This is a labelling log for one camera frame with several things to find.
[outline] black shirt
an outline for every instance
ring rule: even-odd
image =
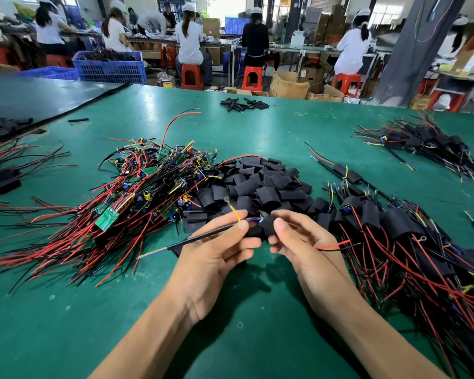
[[[175,14],[170,12],[163,12],[164,17],[167,19],[167,28],[175,28]]]
[[[248,56],[263,56],[264,50],[268,48],[267,27],[264,24],[245,24],[241,44],[248,47]]]

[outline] hat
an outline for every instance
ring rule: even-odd
[[[56,5],[51,0],[38,0],[38,2],[43,2],[44,4],[51,4],[52,6],[55,7],[56,10],[58,10]]]
[[[191,2],[187,2],[182,6],[181,9],[183,12],[194,12],[195,8],[193,7],[193,4]]]
[[[370,16],[370,15],[371,15],[371,10],[369,8],[364,8],[364,9],[360,9],[358,12],[356,12],[355,17]]]
[[[458,16],[456,16],[456,20],[455,22],[453,23],[453,26],[463,26],[463,25],[467,25],[468,24],[468,17],[466,14],[459,14]]]

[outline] fingernail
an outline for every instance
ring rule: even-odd
[[[274,224],[276,225],[276,227],[278,228],[278,230],[284,230],[284,229],[286,229],[286,222],[284,222],[284,220],[282,220],[282,218],[277,218],[277,219],[274,221]]]

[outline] left hand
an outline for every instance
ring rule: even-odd
[[[238,210],[246,218],[246,210]],[[210,221],[192,236],[237,222],[235,213]],[[237,263],[250,259],[253,248],[261,246],[259,238],[244,238],[249,223],[243,219],[230,229],[184,246],[166,285],[173,296],[180,298],[190,312],[193,323],[203,319],[213,308],[227,274]]]

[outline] green tabletop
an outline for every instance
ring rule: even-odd
[[[406,154],[416,171],[401,165],[379,146],[352,137],[358,124],[380,127],[382,122],[417,114],[399,108],[263,98],[263,111],[230,112],[220,106],[227,95],[133,85],[85,107],[32,134],[24,142],[49,153],[61,144],[72,153],[60,163],[78,167],[51,168],[28,176],[23,186],[0,199],[13,206],[31,206],[35,195],[53,205],[75,206],[93,195],[90,188],[114,175],[97,171],[101,159],[120,146],[108,137],[161,137],[168,122],[188,108],[202,114],[181,117],[172,124],[166,142],[218,149],[218,160],[254,153],[283,160],[314,186],[311,195],[324,197],[322,185],[332,178],[309,157],[307,141],[322,155],[347,163],[389,195],[421,205],[457,242],[474,248],[474,230],[464,210],[474,216],[474,181],[460,183],[447,169]],[[69,119],[90,120],[71,124]],[[474,156],[474,114],[439,113],[448,134],[458,134]],[[0,216],[0,224],[24,220]],[[0,228],[0,239],[24,230]],[[41,235],[11,240],[0,251],[24,245]],[[173,226],[149,238],[159,248],[184,235]],[[13,295],[7,292],[25,271],[0,274],[0,378],[84,378],[118,343],[167,281],[176,257],[160,253],[139,264],[135,276],[116,276],[101,287],[94,277],[81,286],[68,286],[70,274],[60,271],[27,282]],[[264,246],[246,266],[227,278],[211,314],[189,334],[167,377],[355,378],[365,373],[347,348],[322,322],[307,311],[296,275],[282,256]],[[402,315],[388,319],[430,359],[435,352],[422,336],[411,332]]]

